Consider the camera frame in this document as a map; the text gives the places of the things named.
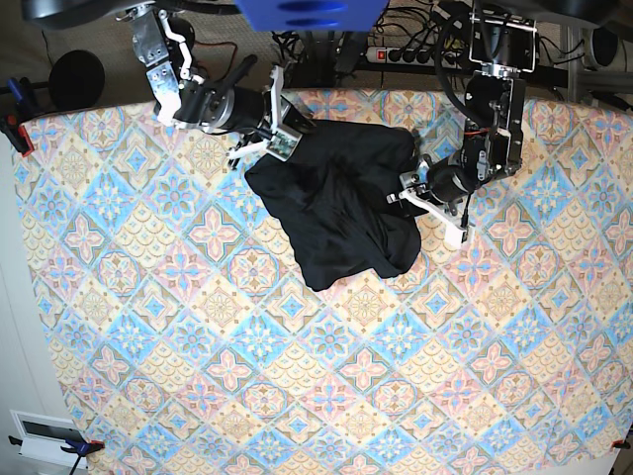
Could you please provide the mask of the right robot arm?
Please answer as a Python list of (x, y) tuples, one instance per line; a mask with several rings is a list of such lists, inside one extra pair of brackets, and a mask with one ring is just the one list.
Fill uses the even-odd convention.
[(230, 166), (250, 153), (287, 161), (316, 125), (282, 95), (284, 69), (274, 65), (261, 91), (240, 87), (258, 58), (246, 56), (214, 79), (195, 58), (195, 32), (182, 11), (236, 15), (234, 5), (198, 1), (24, 1), (26, 21), (42, 29), (63, 30), (117, 14), (132, 28), (133, 50), (144, 65), (156, 100), (154, 112), (166, 127), (211, 136), (237, 134), (228, 153)]

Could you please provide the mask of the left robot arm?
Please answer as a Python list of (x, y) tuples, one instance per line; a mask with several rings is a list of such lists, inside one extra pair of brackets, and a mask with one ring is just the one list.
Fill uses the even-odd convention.
[[(469, 211), (457, 206), (469, 205), (477, 190), (513, 176), (522, 165), (526, 82), (521, 76), (536, 67), (537, 16), (598, 28), (617, 7), (615, 1), (506, 1), (490, 7), (476, 1), (470, 12), (450, 16), (435, 45), (434, 67), (447, 98), (466, 118), (463, 144), (440, 161), (429, 155), (420, 158), (414, 170), (401, 175), (402, 191), (389, 195), (388, 201), (407, 201), (440, 220), (449, 245), (466, 242)], [(455, 23), (470, 36), (468, 58), (475, 65), (462, 97), (454, 92), (443, 66)]]

